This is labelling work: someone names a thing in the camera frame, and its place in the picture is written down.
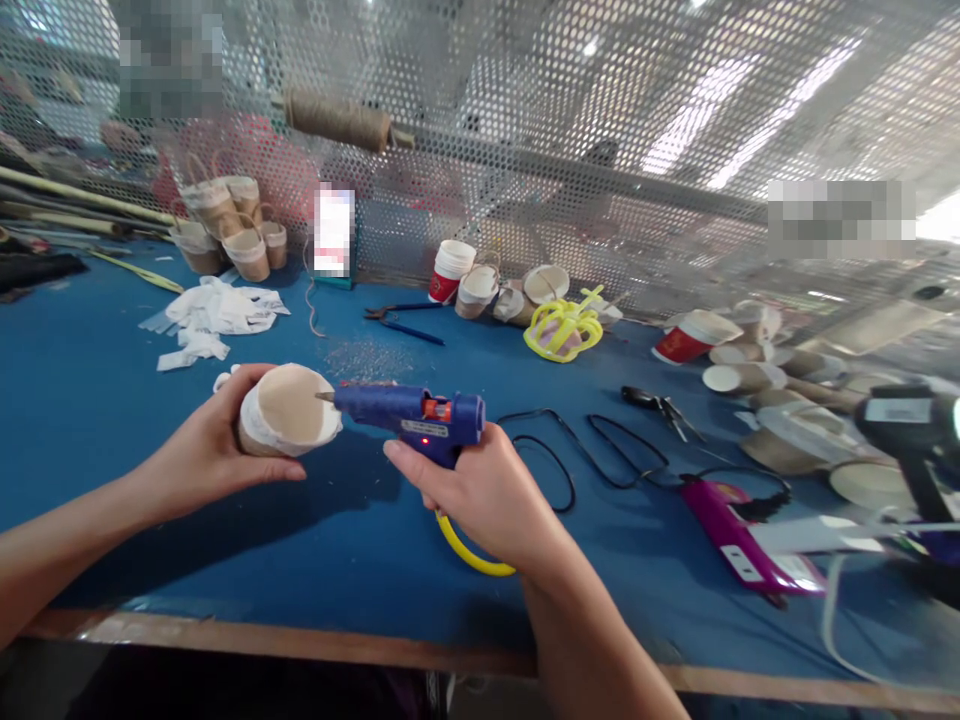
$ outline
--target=hot glue gun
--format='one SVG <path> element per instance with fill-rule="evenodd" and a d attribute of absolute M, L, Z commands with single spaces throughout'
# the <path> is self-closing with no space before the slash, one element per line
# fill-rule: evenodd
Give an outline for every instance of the hot glue gun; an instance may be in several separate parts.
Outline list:
<path fill-rule="evenodd" d="M 479 395 L 433 397 L 411 385 L 346 385 L 317 393 L 361 425 L 397 433 L 400 440 L 441 467 L 452 470 L 466 445 L 483 434 L 486 410 Z"/>

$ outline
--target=black cable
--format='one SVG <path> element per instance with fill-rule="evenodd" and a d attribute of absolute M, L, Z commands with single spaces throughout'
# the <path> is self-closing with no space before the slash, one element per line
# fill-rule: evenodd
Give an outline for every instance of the black cable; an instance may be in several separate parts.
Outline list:
<path fill-rule="evenodd" d="M 754 475 L 762 475 L 766 478 L 772 478 L 780 484 L 780 492 L 766 498 L 754 498 L 742 503 L 730 503 L 730 506 L 736 511 L 737 515 L 747 522 L 766 522 L 777 514 L 783 507 L 793 500 L 793 488 L 790 483 L 784 480 L 776 473 L 760 468 L 750 467 L 748 465 L 725 465 L 701 470 L 698 473 L 689 473 L 681 475 L 680 479 L 684 482 L 700 482 L 707 475 L 718 472 L 746 472 Z"/>
<path fill-rule="evenodd" d="M 647 448 L 649 448 L 650 450 L 652 450 L 653 453 L 654 453 L 654 455 L 656 455 L 658 458 L 660 458 L 660 461 L 663 463 L 663 466 L 662 466 L 662 467 L 658 467 L 658 468 L 654 468 L 653 470 L 644 470 L 643 468 L 637 467 L 636 463 L 634 463 L 633 460 L 631 460 L 631 459 L 627 456 L 627 454 L 626 454 L 623 450 L 620 449 L 620 446 L 617 445 L 617 444 L 613 441 L 613 438 L 611 438 L 607 433 L 605 433 L 603 430 L 600 429 L 600 427 L 597 425 L 597 422 L 600 421 L 600 420 L 602 420 L 602 421 L 604 421 L 604 422 L 606 422 L 606 423 L 609 423 L 610 425 L 613 425 L 615 428 L 617 428 L 617 429 L 620 430 L 621 432 L 626 433 L 627 435 L 629 435 L 630 437 L 632 437 L 634 440 L 639 441 L 639 442 L 642 443 L 644 446 L 646 446 Z M 600 435 L 600 437 L 602 437 L 604 440 L 606 440 L 607 443 L 610 445 L 610 447 L 612 447 L 612 448 L 617 452 L 617 454 L 618 454 L 620 457 L 622 457 L 622 458 L 624 459 L 624 461 L 625 461 L 630 467 L 632 467 L 634 470 L 636 470 L 637 475 L 639 476 L 637 479 L 639 479 L 639 480 L 648 480 L 648 481 L 650 481 L 652 484 L 656 485 L 656 486 L 659 487 L 659 488 L 663 488 L 663 489 L 672 489 L 672 488 L 679 488 L 679 487 L 681 487 L 680 485 L 664 485 L 663 483 L 658 482 L 657 480 L 654 480 L 654 479 L 651 477 L 651 476 L 653 475 L 653 473 L 657 472 L 658 470 L 663 470 L 663 469 L 666 468 L 668 465 L 670 465 L 670 460 L 667 458 L 667 456 L 664 455 L 662 452 L 660 452 L 654 445 L 652 445 L 651 443 L 649 443 L 649 442 L 647 442 L 646 440 L 644 440 L 642 437 L 640 437 L 639 435 L 637 435 L 637 434 L 636 434 L 635 432 L 633 432 L 632 430 L 628 430 L 628 429 L 625 428 L 623 425 L 621 425 L 620 423 L 618 423 L 616 420 L 611 420 L 610 418 L 606 417 L 605 415 L 596 415 L 596 414 L 587 415 L 587 422 L 590 423 L 590 426 L 591 426 L 594 430 L 597 431 L 597 434 Z M 637 480 L 634 480 L 634 481 L 631 482 L 629 485 L 620 485 L 619 483 L 612 482 L 609 478 L 605 478 L 605 479 L 607 480 L 608 483 L 610 483 L 610 484 L 613 485 L 614 487 L 620 488 L 620 489 L 624 489 L 624 490 L 627 489 L 627 488 L 630 488 L 630 487 L 634 487 L 634 486 L 636 485 L 636 483 L 637 483 Z"/>
<path fill-rule="evenodd" d="M 550 457 L 553 458 L 553 461 L 560 467 L 560 470 L 563 471 L 563 477 L 566 479 L 567 485 L 570 488 L 570 500 L 563 507 L 558 508 L 551 505 L 550 509 L 553 510 L 557 515 L 563 515 L 566 512 L 570 512 L 573 509 L 573 506 L 577 504 L 577 488 L 573 484 L 573 476 L 570 474 L 570 471 L 567 470 L 566 466 L 562 462 L 560 462 L 560 458 L 557 457 L 557 454 L 542 440 L 533 437 L 533 435 L 517 435 L 513 439 L 513 446 L 516 447 L 517 443 L 521 440 L 529 440 L 530 442 L 535 442 L 537 445 L 542 447 L 544 450 L 550 453 Z"/>
<path fill-rule="evenodd" d="M 623 458 L 627 461 L 627 463 L 630 465 L 630 467 L 632 467 L 634 470 L 637 471 L 638 477 L 634 478 L 634 479 L 631 480 L 629 483 L 626 483 L 626 484 L 618 483 L 618 482 L 616 482 L 613 478 L 611 478 L 609 475 L 607 475 L 607 473 L 605 473 L 605 472 L 603 471 L 603 469 L 600 467 L 600 463 L 598 463 L 597 460 L 596 460 L 596 458 L 594 458 L 593 455 L 590 454 L 590 451 L 587 450 L 586 446 L 583 444 L 583 442 L 581 442 L 580 438 L 579 438 L 579 437 L 577 436 L 577 434 L 573 431 L 573 429 L 572 429 L 569 425 L 567 425 L 566 421 L 564 421 L 564 419 L 563 419 L 562 417 L 560 417 L 560 414 L 559 414 L 556 410 L 554 410 L 553 408 L 540 408 L 540 409 L 538 409 L 538 410 L 529 410 L 529 411 L 527 411 L 527 412 L 511 413 L 511 414 L 509 414 L 509 415 L 504 415 L 504 416 L 501 417 L 499 420 L 497 420 L 497 425 L 503 425 L 503 423 L 509 422 L 509 421 L 512 421 L 512 420 L 525 420 L 525 419 L 530 419 L 530 418 L 537 418 L 537 417 L 540 417 L 541 415 L 549 415 L 549 416 L 552 417 L 554 420 L 556 420 L 556 421 L 557 421 L 557 424 L 560 425 L 560 427 L 563 429 L 563 431 L 567 433 L 567 435 L 570 437 L 571 440 L 573 440 L 573 443 L 577 446 L 577 449 L 580 450 L 580 452 L 583 454 L 583 456 L 587 459 L 587 462 L 589 462 L 590 465 L 593 466 L 593 469 L 596 470 L 597 475 L 599 475 L 600 478 L 601 478 L 605 483 L 607 483 L 607 485 L 609 485 L 610 487 L 616 488 L 617 490 L 628 490 L 628 489 L 630 489 L 630 488 L 632 488 L 632 487 L 635 487 L 638 480 L 647 478 L 650 473 L 656 472 L 657 470 L 660 470 L 661 468 L 655 468 L 654 470 L 647 470 L 647 471 L 644 471 L 644 470 L 638 468 L 628 457 L 626 457 L 626 455 L 624 455 L 623 451 L 620 450 L 619 447 L 617 447 L 616 443 L 614 443 L 609 437 L 607 437 L 606 433 L 604 433 L 602 430 L 600 430 L 599 428 L 597 428 L 595 422 L 594 422 L 593 420 L 590 420 L 590 418 L 597 418 L 597 419 L 600 419 L 600 420 L 606 420 L 607 422 L 611 423 L 612 425 L 615 425 L 616 427 L 619 427 L 621 430 L 623 430 L 624 432 L 626 432 L 627 434 L 629 434 L 631 437 L 636 438 L 637 440 L 639 440 L 640 442 L 642 442 L 644 445 L 646 445 L 648 448 L 650 448 L 651 450 L 653 450 L 653 451 L 657 454 L 657 456 L 663 461 L 664 467 L 666 467 L 667 465 L 670 464 L 670 461 L 666 458 L 666 456 L 664 456 L 663 453 L 661 453 L 659 450 L 657 450 L 655 447 L 653 447 L 653 446 L 652 446 L 650 443 L 648 443 L 646 440 L 644 440 L 643 438 L 639 437 L 638 435 L 630 432 L 629 430 L 627 430 L 626 428 L 624 428 L 622 425 L 620 425 L 620 424 L 617 423 L 616 421 L 610 420 L 610 418 L 604 417 L 603 415 L 588 415 L 588 416 L 587 416 L 587 419 L 590 420 L 590 424 L 593 426 L 593 428 L 594 428 L 598 433 L 600 433 L 600 436 L 603 437 L 608 443 L 610 443 L 611 445 L 613 445 L 614 449 L 620 454 L 621 457 L 623 457 Z"/>

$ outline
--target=pliers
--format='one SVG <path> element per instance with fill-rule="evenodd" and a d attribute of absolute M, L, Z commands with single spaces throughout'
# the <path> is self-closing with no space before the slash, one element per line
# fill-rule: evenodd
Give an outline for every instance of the pliers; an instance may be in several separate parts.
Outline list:
<path fill-rule="evenodd" d="M 418 337 L 421 340 L 426 340 L 427 342 L 432 342 L 434 345 L 446 345 L 446 343 L 440 338 L 430 335 L 425 332 L 420 332 L 419 330 L 414 330 L 413 328 L 408 328 L 406 325 L 401 325 L 396 322 L 397 312 L 402 310 L 433 310 L 435 308 L 444 307 L 443 303 L 414 303 L 413 305 L 387 305 L 379 309 L 366 308 L 367 314 L 363 316 L 365 320 L 379 320 L 381 324 L 386 325 L 388 328 L 393 328 L 394 330 L 399 330 L 402 333 L 407 335 L 413 335 Z"/>

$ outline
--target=metal mesh panel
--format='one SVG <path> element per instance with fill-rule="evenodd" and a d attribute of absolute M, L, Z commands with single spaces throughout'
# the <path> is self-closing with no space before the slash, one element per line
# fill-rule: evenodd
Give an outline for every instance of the metal mesh panel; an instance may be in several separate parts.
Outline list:
<path fill-rule="evenodd" d="M 779 302 L 798 339 L 908 282 L 960 275 L 951 256 L 929 259 L 939 246 L 910 263 L 770 262 L 764 205 L 771 179 L 912 180 L 921 212 L 960 185 L 952 2 L 212 7 L 223 27 L 222 114 L 128 123 L 153 138 L 179 184 L 190 179 L 188 154 L 209 168 L 229 150 L 221 170 L 257 177 L 295 246 L 311 183 L 346 182 L 361 199 L 363 270 L 425 278 L 436 245 L 459 233 L 500 250 L 508 274 L 560 263 L 574 289 L 603 282 L 608 296 L 629 292 L 623 304 L 638 312 Z M 111 5 L 3 0 L 0 10 L 5 84 L 20 78 L 36 96 L 32 109 L 3 103 L 5 130 L 35 149 L 47 132 L 39 118 L 57 135 L 98 142 L 120 95 Z M 418 149 L 377 157 L 289 130 L 270 97 L 290 87 L 379 107 Z M 115 163 L 77 182 L 166 205 L 162 175 Z M 937 350 L 958 331 L 943 323 L 883 358 L 955 372 Z"/>

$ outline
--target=yellow cable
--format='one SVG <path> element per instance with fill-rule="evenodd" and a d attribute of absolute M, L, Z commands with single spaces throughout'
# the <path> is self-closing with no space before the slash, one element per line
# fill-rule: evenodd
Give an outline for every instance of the yellow cable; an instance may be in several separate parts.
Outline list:
<path fill-rule="evenodd" d="M 443 532 L 443 536 L 447 539 L 447 542 L 450 543 L 453 551 L 474 570 L 478 570 L 484 575 L 492 575 L 493 577 L 510 577 L 516 572 L 514 568 L 506 563 L 492 563 L 489 560 L 484 560 L 482 557 L 475 555 L 470 548 L 464 545 L 463 541 L 457 537 L 457 531 L 453 529 L 450 518 L 446 515 L 441 515 L 439 510 L 437 510 L 437 522 L 440 524 L 440 530 Z"/>

